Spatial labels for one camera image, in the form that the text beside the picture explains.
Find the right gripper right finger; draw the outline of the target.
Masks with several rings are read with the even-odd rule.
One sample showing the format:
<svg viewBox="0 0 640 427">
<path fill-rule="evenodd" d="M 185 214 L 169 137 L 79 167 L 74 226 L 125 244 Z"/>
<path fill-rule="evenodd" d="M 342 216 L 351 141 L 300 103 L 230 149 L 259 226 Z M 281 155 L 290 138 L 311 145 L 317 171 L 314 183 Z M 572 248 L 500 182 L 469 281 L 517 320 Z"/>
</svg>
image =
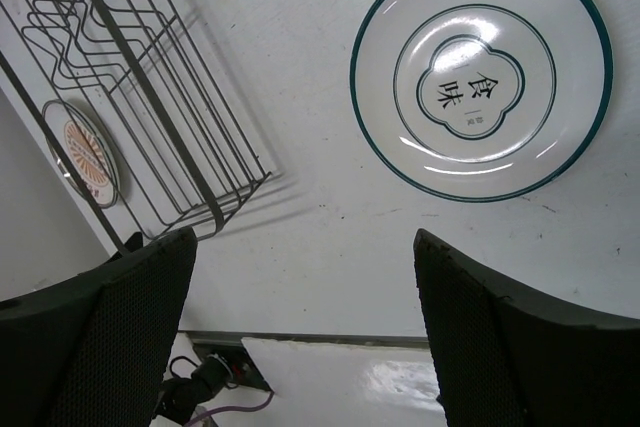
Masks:
<svg viewBox="0 0 640 427">
<path fill-rule="evenodd" d="M 448 425 L 638 425 L 638 320 L 543 293 L 424 229 L 413 251 Z"/>
</svg>

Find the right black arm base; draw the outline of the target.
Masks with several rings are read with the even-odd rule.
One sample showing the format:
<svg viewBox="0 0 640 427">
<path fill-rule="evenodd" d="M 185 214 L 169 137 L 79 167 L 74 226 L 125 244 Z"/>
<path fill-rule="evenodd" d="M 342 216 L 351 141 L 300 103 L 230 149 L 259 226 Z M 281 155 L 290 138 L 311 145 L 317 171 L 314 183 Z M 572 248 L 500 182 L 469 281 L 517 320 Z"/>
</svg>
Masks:
<svg viewBox="0 0 640 427">
<path fill-rule="evenodd" d="M 234 390 L 239 387 L 272 391 L 240 341 L 194 341 L 193 350 L 199 363 L 190 374 L 190 379 L 213 397 L 224 389 Z"/>
</svg>

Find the red-patterned plate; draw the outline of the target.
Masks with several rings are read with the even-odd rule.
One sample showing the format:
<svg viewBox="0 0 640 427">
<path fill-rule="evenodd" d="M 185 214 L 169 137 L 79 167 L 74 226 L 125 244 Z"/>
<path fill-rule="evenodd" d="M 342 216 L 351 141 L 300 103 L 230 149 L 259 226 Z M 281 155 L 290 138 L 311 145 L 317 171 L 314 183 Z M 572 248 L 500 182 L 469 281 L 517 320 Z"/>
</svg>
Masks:
<svg viewBox="0 0 640 427">
<path fill-rule="evenodd" d="M 103 131 L 78 107 L 57 99 L 43 106 L 42 116 L 97 205 L 115 206 L 120 172 Z"/>
</svg>

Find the white plate teal rim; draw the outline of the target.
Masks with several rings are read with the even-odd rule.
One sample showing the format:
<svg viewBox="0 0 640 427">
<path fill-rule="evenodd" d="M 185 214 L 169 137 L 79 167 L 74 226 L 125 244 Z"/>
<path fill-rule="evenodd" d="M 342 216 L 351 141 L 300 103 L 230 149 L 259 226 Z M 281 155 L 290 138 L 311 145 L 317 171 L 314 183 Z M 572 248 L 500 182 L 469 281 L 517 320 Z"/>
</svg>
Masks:
<svg viewBox="0 0 640 427">
<path fill-rule="evenodd" d="M 515 198 L 568 170 L 601 128 L 613 80 L 594 0 L 375 0 L 349 68 L 379 159 L 467 203 Z"/>
</svg>

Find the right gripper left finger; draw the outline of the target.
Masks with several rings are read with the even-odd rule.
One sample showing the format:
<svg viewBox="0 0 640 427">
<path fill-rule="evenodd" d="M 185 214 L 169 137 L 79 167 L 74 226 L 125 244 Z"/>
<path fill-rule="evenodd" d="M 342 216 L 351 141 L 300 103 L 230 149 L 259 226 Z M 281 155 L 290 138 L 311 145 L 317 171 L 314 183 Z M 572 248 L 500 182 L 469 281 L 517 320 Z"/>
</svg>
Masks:
<svg viewBox="0 0 640 427">
<path fill-rule="evenodd" d="M 196 251 L 183 228 L 3 301 L 2 425 L 149 425 Z"/>
</svg>

